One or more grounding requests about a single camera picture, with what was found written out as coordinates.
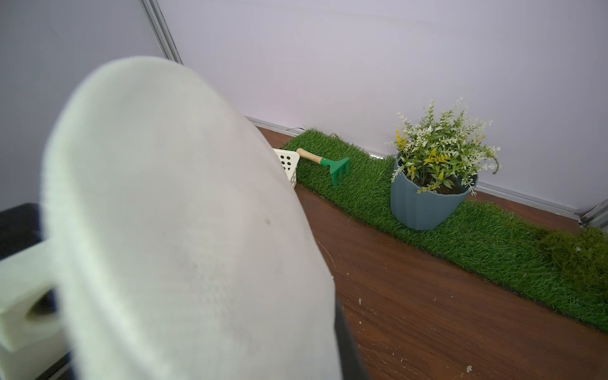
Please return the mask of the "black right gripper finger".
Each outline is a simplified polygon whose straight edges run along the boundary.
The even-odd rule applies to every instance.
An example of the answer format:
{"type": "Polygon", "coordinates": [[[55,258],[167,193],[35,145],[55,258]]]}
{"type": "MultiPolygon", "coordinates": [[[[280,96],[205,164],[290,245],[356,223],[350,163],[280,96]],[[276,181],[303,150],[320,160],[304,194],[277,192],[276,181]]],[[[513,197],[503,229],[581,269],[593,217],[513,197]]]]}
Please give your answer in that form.
{"type": "Polygon", "coordinates": [[[348,319],[339,301],[335,302],[334,332],[340,356],[340,368],[344,380],[369,380],[369,374],[364,361],[360,358],[359,349],[348,319]]]}

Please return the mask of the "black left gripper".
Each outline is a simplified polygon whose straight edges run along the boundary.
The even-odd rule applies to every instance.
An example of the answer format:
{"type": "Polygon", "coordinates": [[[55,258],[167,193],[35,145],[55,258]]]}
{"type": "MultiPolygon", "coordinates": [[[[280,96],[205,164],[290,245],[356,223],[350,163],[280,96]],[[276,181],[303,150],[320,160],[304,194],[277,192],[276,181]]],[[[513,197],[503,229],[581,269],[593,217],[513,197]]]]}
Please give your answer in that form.
{"type": "Polygon", "coordinates": [[[21,204],[1,211],[0,232],[2,259],[42,242],[39,204],[21,204]]]}

